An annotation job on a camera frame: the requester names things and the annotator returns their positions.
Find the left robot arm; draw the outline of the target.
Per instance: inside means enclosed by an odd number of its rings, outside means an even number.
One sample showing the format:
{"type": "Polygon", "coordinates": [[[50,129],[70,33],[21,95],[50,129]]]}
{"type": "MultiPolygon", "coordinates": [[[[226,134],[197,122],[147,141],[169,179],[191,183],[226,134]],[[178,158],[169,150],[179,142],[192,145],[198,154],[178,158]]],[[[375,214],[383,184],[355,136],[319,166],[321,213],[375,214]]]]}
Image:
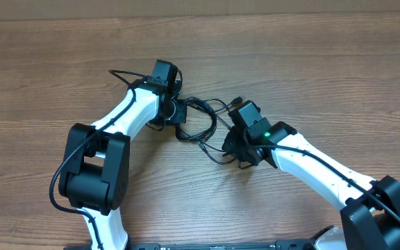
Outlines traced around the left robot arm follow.
{"type": "Polygon", "coordinates": [[[130,145],[147,124],[161,128],[186,120],[186,105],[178,99],[181,71],[157,60],[150,75],[136,74],[128,82],[125,98],[102,119],[73,125],[67,137],[63,162],[49,190],[68,198],[65,208],[49,196],[52,205],[84,217],[91,242],[86,249],[127,249],[120,206],[128,187],[130,145]]]}

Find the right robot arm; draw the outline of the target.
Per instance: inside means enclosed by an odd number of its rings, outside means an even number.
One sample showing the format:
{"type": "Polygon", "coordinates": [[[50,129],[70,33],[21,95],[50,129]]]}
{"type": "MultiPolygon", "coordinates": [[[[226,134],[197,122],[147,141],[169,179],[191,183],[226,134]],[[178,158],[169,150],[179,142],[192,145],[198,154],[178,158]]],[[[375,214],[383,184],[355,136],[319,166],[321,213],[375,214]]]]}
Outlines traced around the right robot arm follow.
{"type": "Polygon", "coordinates": [[[311,145],[285,122],[270,124],[252,101],[228,113],[222,149],[247,167],[265,161],[303,181],[341,217],[309,241],[312,249],[400,249],[400,182],[360,174],[311,145]]]}

